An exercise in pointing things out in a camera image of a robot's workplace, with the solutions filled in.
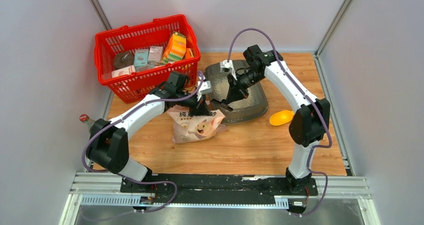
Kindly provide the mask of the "cat litter bag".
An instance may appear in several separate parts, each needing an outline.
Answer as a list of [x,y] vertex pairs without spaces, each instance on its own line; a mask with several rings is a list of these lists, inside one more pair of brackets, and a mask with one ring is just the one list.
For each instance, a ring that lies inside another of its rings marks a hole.
[[222,124],[226,116],[219,109],[212,110],[211,116],[191,116],[186,107],[177,105],[166,113],[173,119],[172,142],[175,144],[209,140],[227,130]]

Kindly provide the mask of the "yellow plastic scoop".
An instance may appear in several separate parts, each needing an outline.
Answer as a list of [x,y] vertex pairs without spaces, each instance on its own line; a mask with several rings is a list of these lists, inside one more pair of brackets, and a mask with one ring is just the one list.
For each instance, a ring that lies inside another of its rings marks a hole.
[[290,123],[294,117],[295,113],[292,110],[281,110],[274,113],[269,118],[269,123],[272,126],[281,126],[287,123]]

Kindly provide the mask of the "black bag clip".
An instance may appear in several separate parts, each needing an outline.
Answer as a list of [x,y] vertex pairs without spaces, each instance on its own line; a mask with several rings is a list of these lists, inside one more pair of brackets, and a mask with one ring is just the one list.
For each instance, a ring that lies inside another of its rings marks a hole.
[[232,112],[234,110],[232,107],[230,107],[228,104],[224,103],[223,101],[218,101],[216,99],[212,99],[210,102],[212,104],[215,104],[215,105],[229,111],[229,112]]

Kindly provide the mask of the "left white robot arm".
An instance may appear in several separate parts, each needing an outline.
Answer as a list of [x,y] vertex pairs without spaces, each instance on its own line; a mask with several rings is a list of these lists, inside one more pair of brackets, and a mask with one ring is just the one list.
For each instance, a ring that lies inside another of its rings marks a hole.
[[140,192],[148,192],[153,186],[153,179],[147,175],[151,170],[130,158],[130,138],[147,122],[164,114],[175,105],[186,107],[192,115],[208,115],[206,94],[211,93],[212,86],[201,71],[197,73],[200,81],[193,92],[185,90],[189,78],[186,74],[173,71],[166,81],[161,82],[135,106],[123,114],[104,120],[96,120],[90,129],[90,139],[81,154],[83,166],[90,172],[86,160],[102,166],[110,172],[133,182]]

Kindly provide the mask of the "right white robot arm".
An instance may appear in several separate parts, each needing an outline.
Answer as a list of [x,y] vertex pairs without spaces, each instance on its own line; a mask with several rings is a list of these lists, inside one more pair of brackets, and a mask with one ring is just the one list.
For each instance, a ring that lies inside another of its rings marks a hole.
[[284,96],[294,112],[289,134],[294,141],[291,162],[285,172],[285,188],[293,195],[302,193],[312,179],[311,162],[314,151],[320,147],[324,135],[329,132],[330,102],[309,92],[289,70],[283,57],[275,50],[262,51],[253,45],[244,51],[248,68],[238,73],[233,62],[226,59],[220,68],[228,72],[229,89],[224,104],[246,99],[248,88],[268,79]]

